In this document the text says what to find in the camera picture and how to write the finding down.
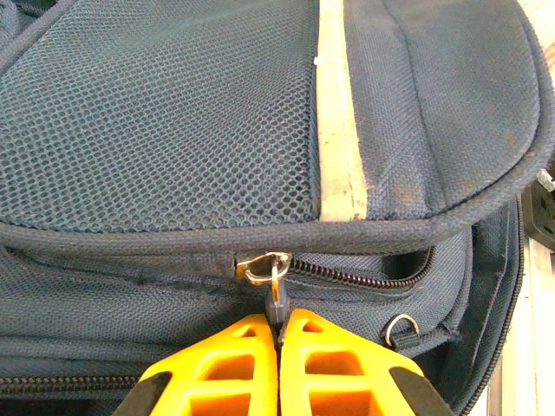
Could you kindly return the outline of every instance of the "metal ring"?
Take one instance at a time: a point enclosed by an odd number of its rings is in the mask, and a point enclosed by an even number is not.
[[[279,290],[279,270],[278,270],[278,259],[273,258],[271,260],[271,299],[274,303],[279,303],[281,300],[281,293]]]
[[[273,269],[271,276],[259,276],[252,273],[250,270],[245,270],[246,279],[254,285],[265,284],[271,282],[273,279],[281,280],[289,271],[289,264],[283,265],[281,269],[277,269],[277,274],[274,275]]]
[[[407,314],[400,314],[389,321],[388,327],[385,330],[385,343],[388,344],[389,347],[393,347],[393,343],[391,342],[391,331],[393,330],[395,324],[398,323],[401,319],[406,319],[407,321],[409,321],[415,329],[416,334],[420,334],[420,328],[418,327],[418,323],[415,321],[415,319]]]

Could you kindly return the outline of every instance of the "nylon fabric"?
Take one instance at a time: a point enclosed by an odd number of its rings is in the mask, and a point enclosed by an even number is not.
[[[3,416],[76,416],[82,415],[87,402],[62,400],[23,401],[0,400],[0,413]]]
[[[56,0],[14,0],[25,15],[38,18],[56,4]]]
[[[263,291],[210,277],[99,275],[7,252],[0,274],[0,335],[189,345],[264,310]]]
[[[500,338],[502,322],[519,272],[516,204],[499,210],[475,227],[477,252],[461,339],[450,349],[438,390],[460,411],[478,386]]]
[[[365,114],[356,124],[368,219],[430,218],[521,160],[536,136],[540,101],[516,3],[345,7],[355,109]]]
[[[120,405],[116,400],[95,400],[87,408],[84,416],[112,416],[112,413]]]
[[[426,278],[410,291],[395,295],[387,291],[380,293],[380,290],[342,289],[334,283],[317,289],[316,285],[319,288],[321,283],[316,278],[290,273],[287,290],[291,307],[311,310],[348,331],[377,342],[382,341],[382,331],[388,322],[399,314],[412,316],[423,334],[438,325],[454,331],[459,323],[456,318],[460,320],[460,311],[467,306],[472,273],[472,253],[467,253],[471,247],[470,231],[439,244],[437,261]],[[399,322],[395,332],[407,328],[406,322]]]
[[[5,377],[50,377],[59,375],[91,375],[102,376],[107,374],[131,374],[141,375],[149,366],[148,362],[128,361],[95,361],[95,360],[68,360],[68,359],[44,359],[29,357],[2,357],[0,370]],[[64,392],[73,398],[83,397],[83,392]],[[101,398],[106,392],[90,392],[89,397]]]
[[[13,42],[37,17],[36,13],[17,7],[18,3],[20,2],[0,0],[0,51]]]
[[[155,362],[180,350],[180,346],[142,342],[56,339],[33,336],[0,337],[0,357],[45,356],[55,360]]]
[[[392,334],[391,343],[395,350],[404,350],[420,345],[420,336],[414,329],[402,333]]]
[[[176,256],[110,256],[99,261],[98,257],[66,257],[44,252],[25,251],[21,256],[33,262],[60,269],[93,271],[114,276],[134,276],[139,279],[144,271],[159,271],[176,275],[235,277],[235,253],[192,253]]]
[[[107,390],[104,392],[89,390],[84,392],[60,391],[52,393],[3,394],[3,397],[15,400],[118,400],[122,402],[127,393],[129,393],[127,389]],[[71,416],[82,416],[82,413]]]
[[[316,27],[312,1],[77,1],[0,80],[2,220],[134,232],[316,219]]]

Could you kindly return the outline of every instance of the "metal zipper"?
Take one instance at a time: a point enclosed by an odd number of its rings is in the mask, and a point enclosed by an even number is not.
[[[344,271],[308,263],[294,257],[291,260],[289,269],[301,275],[316,277],[328,282],[356,286],[359,288],[406,289],[416,285],[420,280],[426,277],[434,265],[434,262],[435,247],[432,247],[428,252],[428,257],[424,266],[412,276],[399,280],[381,280],[373,277],[351,275],[350,273],[345,273]]]
[[[524,222],[522,218],[522,202],[520,198],[517,198],[517,217],[519,218],[519,271],[517,275],[517,281],[514,286],[513,295],[511,296],[511,301],[509,302],[509,309],[503,322],[503,328],[501,329],[501,334],[497,345],[493,351],[492,359],[489,361],[486,372],[484,373],[480,383],[476,387],[472,397],[468,401],[467,405],[462,409],[460,416],[468,416],[472,411],[472,408],[480,398],[482,392],[487,387],[489,380],[492,377],[493,371],[497,367],[497,363],[500,359],[501,353],[503,352],[503,347],[505,346],[506,336],[509,333],[511,327],[511,322],[513,321],[513,313],[516,308],[517,300],[519,298],[520,289],[522,288],[522,276],[524,274]]]
[[[82,377],[1,377],[0,394],[100,392],[129,390],[139,381],[135,375]]]
[[[283,278],[291,266],[291,253],[270,251],[265,253],[244,253],[237,255],[236,274],[255,286],[269,285],[265,299],[266,317],[270,325],[279,333],[289,316],[290,301]]]

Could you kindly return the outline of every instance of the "stitching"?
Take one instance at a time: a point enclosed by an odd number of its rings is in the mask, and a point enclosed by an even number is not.
[[[426,125],[426,122],[424,121],[424,113],[422,111],[420,94],[419,94],[419,91],[418,91],[418,87],[416,86],[415,67],[414,67],[414,64],[413,64],[413,56],[410,53],[410,47],[408,46],[407,32],[404,30],[404,28],[401,26],[401,23],[399,22],[399,20],[394,16],[394,14],[389,9],[388,5],[386,4],[386,0],[382,0],[382,4],[383,4],[383,8],[388,13],[389,17],[391,17],[391,20],[393,20],[393,22],[395,23],[395,25],[399,29],[399,32],[401,33],[402,39],[405,43],[405,49],[407,50],[407,57],[408,57],[408,66],[410,68],[410,76],[413,80],[413,87],[415,89],[416,106],[418,108],[418,115],[419,115],[420,120],[421,120],[422,130],[424,130],[424,135],[426,136],[426,144],[428,145],[428,149],[429,149],[429,151],[432,155],[432,160],[434,161],[434,168],[435,168],[435,171],[437,173],[438,182],[440,184],[441,194],[443,195],[443,202],[444,202],[444,205],[447,206],[447,195],[445,193],[445,185],[444,185],[443,181],[441,180],[440,170],[437,166],[437,160],[435,159],[434,150],[432,149],[432,144],[430,143],[430,140],[428,139],[428,126]]]
[[[126,282],[135,287],[150,286],[161,289],[185,291],[187,292],[188,298],[199,300],[206,299],[217,301],[225,298],[226,300],[230,300],[236,304],[251,304],[252,302],[246,300],[245,296],[242,295],[248,295],[251,299],[256,299],[254,296],[256,292],[254,291],[250,292],[249,290],[244,290],[239,285],[233,285],[231,281],[229,281],[229,284],[218,283],[210,277],[205,277],[203,278],[202,283],[197,283],[189,282],[185,279],[164,280],[153,276],[144,276],[143,270],[139,270],[136,275],[117,275],[115,273],[79,270],[68,267],[64,268],[62,266],[42,263],[41,261],[36,260],[26,253],[18,250],[4,249],[3,253],[9,261],[24,269],[24,272],[30,272],[34,275],[41,275],[41,270],[46,270],[47,272],[53,270],[57,273],[68,274],[67,278],[63,278],[63,280],[72,280],[74,282],[77,281],[79,283],[89,284],[91,283],[90,277],[99,277],[102,280],[102,284]]]

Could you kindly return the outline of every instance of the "zipper slider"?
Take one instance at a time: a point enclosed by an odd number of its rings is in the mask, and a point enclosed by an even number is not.
[[[271,325],[285,322],[290,310],[290,300],[285,290],[284,276],[289,271],[291,253],[278,251],[237,256],[237,277],[255,286],[270,285],[266,296],[266,316]]]

